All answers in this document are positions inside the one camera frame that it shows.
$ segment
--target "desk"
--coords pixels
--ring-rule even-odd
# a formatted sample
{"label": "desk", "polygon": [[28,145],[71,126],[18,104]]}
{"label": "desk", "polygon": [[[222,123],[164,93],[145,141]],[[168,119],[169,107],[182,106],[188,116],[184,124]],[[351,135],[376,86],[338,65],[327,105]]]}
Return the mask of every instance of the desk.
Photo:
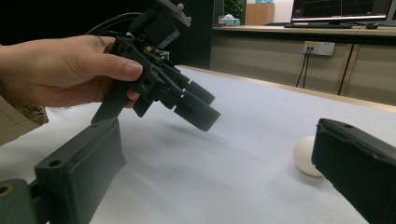
{"label": "desk", "polygon": [[[92,224],[367,223],[328,180],[300,172],[292,152],[320,118],[395,146],[394,106],[179,68],[217,97],[219,120],[204,133],[160,103],[141,119],[124,109],[127,164]],[[1,179],[32,181],[34,165],[87,127],[98,106],[49,108],[49,124],[0,147]]]}
{"label": "desk", "polygon": [[333,55],[310,55],[305,87],[396,105],[396,28],[216,27],[210,69],[295,86],[304,42],[334,42]]}

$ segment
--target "human hand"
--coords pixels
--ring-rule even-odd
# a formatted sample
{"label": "human hand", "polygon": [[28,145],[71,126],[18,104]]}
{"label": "human hand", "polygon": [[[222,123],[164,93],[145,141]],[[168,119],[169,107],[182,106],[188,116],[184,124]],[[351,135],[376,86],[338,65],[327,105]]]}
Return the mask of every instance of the human hand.
{"label": "human hand", "polygon": [[[138,80],[142,66],[104,53],[113,37],[81,35],[0,47],[0,94],[13,106],[72,106],[103,101],[114,79]],[[132,90],[126,92],[135,101]]]}

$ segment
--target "person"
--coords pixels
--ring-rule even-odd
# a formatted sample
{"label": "person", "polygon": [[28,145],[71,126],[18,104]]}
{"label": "person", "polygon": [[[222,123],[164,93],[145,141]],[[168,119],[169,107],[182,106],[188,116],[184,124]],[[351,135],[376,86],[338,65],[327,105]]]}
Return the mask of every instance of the person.
{"label": "person", "polygon": [[[0,146],[49,122],[45,107],[101,102],[115,79],[138,80],[140,63],[107,53],[114,40],[79,35],[0,46]],[[138,95],[125,94],[132,107]]]}

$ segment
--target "white egg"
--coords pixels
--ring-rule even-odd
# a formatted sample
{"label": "white egg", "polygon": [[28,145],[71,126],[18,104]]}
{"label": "white egg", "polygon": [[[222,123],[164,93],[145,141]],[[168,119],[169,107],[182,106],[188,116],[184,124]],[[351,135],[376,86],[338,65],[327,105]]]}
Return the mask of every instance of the white egg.
{"label": "white egg", "polygon": [[311,157],[314,150],[315,136],[302,138],[294,147],[293,156],[297,167],[308,175],[322,176],[323,174],[312,164]]}

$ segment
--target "white wall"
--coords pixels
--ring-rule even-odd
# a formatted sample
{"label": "white wall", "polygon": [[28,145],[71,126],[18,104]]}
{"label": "white wall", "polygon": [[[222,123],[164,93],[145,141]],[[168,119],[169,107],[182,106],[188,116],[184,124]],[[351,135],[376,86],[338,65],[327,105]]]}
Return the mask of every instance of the white wall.
{"label": "white wall", "polygon": [[[255,0],[247,0],[247,4],[254,4]],[[274,0],[274,22],[290,21],[293,0]]]}

